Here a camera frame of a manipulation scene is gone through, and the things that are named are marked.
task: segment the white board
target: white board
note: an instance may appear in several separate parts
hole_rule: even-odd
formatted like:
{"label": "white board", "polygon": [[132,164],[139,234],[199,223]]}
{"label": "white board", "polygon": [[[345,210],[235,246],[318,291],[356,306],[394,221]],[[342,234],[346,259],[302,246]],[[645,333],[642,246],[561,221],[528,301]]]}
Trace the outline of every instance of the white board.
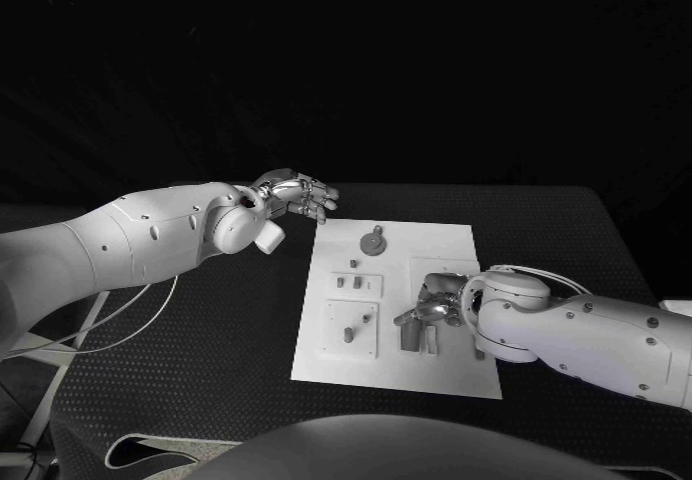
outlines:
{"label": "white board", "polygon": [[[361,238],[377,225],[384,229],[387,250],[369,257],[361,251]],[[356,260],[356,268],[351,268],[351,260]],[[466,327],[436,322],[436,354],[400,350],[394,318],[414,307],[423,279],[434,271],[479,273],[469,225],[331,219],[318,226],[293,380],[502,399],[495,358],[488,354],[485,360],[476,358]],[[346,275],[349,282],[352,276],[381,276],[381,298],[372,293],[355,294],[349,283],[338,288],[338,278]],[[326,324],[333,317],[329,301],[352,302],[356,309],[375,304],[375,323],[358,325],[356,312]],[[375,328],[361,328],[361,337],[355,331],[354,341],[346,343],[344,322],[351,319],[354,325]]]}

